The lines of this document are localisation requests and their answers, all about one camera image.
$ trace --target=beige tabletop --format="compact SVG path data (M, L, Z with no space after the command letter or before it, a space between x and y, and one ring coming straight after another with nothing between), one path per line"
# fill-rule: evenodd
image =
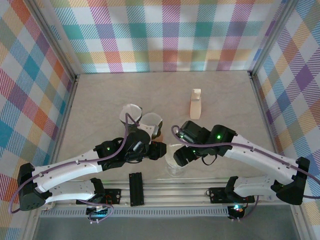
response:
M163 119L163 142L177 144L171 126L190 120L192 89L201 89L202 111L194 122L211 130L216 124L235 130L249 141L272 150L271 141L259 112L246 71L151 72L119 74L83 74L72 105L58 161L76 157L104 141L123 137L124 125L119 114L132 103L154 112ZM209 163L213 157L205 160ZM164 157L157 161L144 159L139 164L126 163L92 177L102 180L127 180L129 173L142 172L143 179L170 178ZM201 160L185 167L182 178L255 177L259 170L240 161L218 157L211 166Z

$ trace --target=marble table surface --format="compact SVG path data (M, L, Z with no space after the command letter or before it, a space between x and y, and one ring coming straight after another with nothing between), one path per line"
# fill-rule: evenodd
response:
M78 156L96 145L123 137L125 128L119 120L128 103L143 108L143 114L155 112L163 119L163 142L177 144L171 126L190 120L190 97L194 88L201 89L202 112L198 125L211 130L222 124L249 141L272 150L258 104L246 71L151 72L83 74L73 101L58 161ZM127 180L129 173L142 172L143 179L170 178L164 157L144 159L139 164L126 163L121 168L92 177L102 180ZM218 157L211 166L201 160L186 166L181 178L255 177L263 173L245 163Z

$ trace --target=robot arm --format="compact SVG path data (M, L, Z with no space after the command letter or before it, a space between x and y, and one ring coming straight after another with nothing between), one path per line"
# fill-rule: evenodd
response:
M190 146L183 146L174 153L173 157L181 167L207 155L219 155L239 160L267 174L262 177L231 177L225 188L225 194L230 201L237 203L237 201L252 195L275 195L289 204L300 205L302 203L307 176L273 160L272 157L279 158L306 172L309 170L310 164L308 159L300 157L295 160L278 155L251 143L235 131L222 125L215 125L209 131L192 121L187 121L176 135L190 144ZM213 144L216 146L197 147ZM250 148L245 149L240 145L247 145Z
M166 145L151 141L154 128L140 124L135 132L127 136L122 150L107 160L95 161L114 154L120 148L123 138L105 141L82 155L55 164L36 167L30 163L22 165L17 179L19 186L33 176L40 174L40 177L30 181L19 192L20 210L29 211L58 200L91 200L95 195L104 194L105 190L100 179L67 181L87 174L120 168L125 163L141 162L143 158L150 160L161 158L166 154Z

